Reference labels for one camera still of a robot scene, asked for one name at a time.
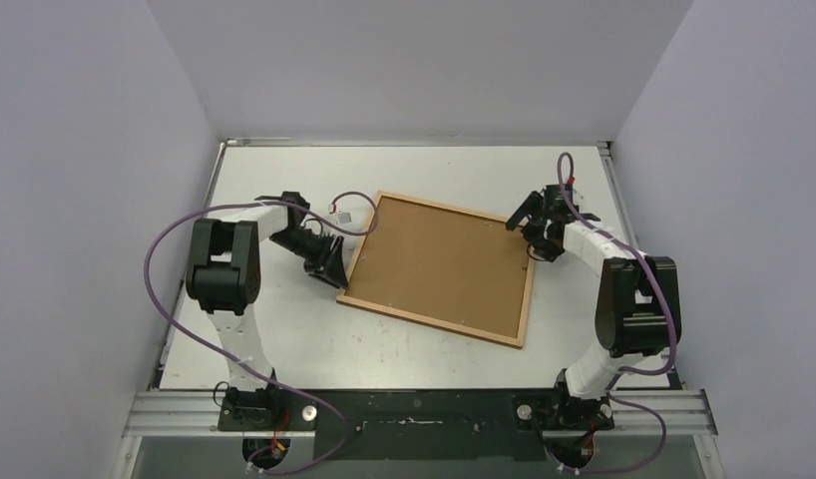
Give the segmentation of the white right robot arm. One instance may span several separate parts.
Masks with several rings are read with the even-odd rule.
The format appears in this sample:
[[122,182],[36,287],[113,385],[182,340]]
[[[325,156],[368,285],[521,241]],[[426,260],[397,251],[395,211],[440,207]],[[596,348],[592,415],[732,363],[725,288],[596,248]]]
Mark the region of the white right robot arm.
[[602,410],[608,392],[626,374],[656,376],[640,363],[668,350],[681,336],[676,264],[623,242],[600,219],[580,211],[569,184],[530,192],[505,223],[527,243],[529,256],[552,262],[565,253],[579,258],[600,280],[595,339],[558,376],[560,393],[549,401],[552,420],[572,428]]

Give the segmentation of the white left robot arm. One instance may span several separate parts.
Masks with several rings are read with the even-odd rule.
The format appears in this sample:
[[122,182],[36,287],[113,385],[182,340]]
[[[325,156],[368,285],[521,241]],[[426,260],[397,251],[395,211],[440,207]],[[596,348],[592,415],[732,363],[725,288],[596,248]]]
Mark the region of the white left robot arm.
[[269,240],[300,257],[303,271],[314,279],[337,289],[348,284],[344,238],[308,228],[309,207],[298,192],[262,196],[251,208],[222,219],[197,220],[192,229],[186,290],[216,331],[227,364],[222,408],[261,430],[274,427],[288,414],[255,319],[261,243]]

